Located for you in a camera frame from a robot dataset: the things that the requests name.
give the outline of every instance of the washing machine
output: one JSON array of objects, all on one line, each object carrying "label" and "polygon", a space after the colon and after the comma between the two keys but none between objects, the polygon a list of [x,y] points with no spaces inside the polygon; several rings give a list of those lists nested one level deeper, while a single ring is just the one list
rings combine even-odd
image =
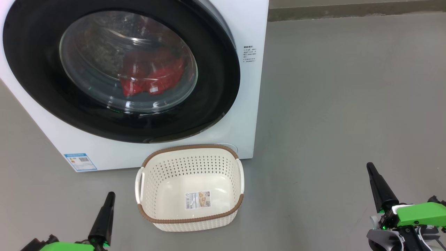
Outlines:
[{"label": "washing machine", "polygon": [[267,13],[268,0],[3,0],[0,78],[77,172],[194,144],[252,158]]}]

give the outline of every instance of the energy label sticker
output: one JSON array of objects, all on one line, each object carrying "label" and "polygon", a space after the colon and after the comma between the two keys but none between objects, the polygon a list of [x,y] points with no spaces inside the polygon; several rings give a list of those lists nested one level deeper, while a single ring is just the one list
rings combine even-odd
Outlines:
[{"label": "energy label sticker", "polygon": [[90,158],[84,153],[65,154],[65,158],[77,172],[97,170]]}]

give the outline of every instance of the glass door window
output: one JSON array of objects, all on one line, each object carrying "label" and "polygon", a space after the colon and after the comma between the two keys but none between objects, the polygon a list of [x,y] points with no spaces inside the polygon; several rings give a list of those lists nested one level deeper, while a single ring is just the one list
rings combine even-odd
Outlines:
[{"label": "glass door window", "polygon": [[175,32],[124,11],[80,18],[62,36],[59,54],[77,87],[127,113],[167,110],[189,96],[198,78],[195,58]]}]

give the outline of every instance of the concrete floor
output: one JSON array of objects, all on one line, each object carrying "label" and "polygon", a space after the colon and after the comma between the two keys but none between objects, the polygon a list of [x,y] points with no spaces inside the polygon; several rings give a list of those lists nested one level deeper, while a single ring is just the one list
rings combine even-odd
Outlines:
[{"label": "concrete floor", "polygon": [[74,173],[0,85],[2,249],[85,239],[114,191],[111,251],[368,250],[366,162],[401,202],[446,199],[445,24],[446,14],[270,23],[244,202],[233,223],[199,233],[140,216],[136,169]]}]

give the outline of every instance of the laundry basket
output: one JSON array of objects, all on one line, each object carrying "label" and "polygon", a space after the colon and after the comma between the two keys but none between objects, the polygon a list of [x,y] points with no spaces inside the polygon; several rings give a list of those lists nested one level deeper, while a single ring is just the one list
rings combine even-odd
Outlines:
[{"label": "laundry basket", "polygon": [[226,146],[179,146],[151,154],[135,180],[142,216],[169,232],[225,226],[244,192],[243,166]]}]

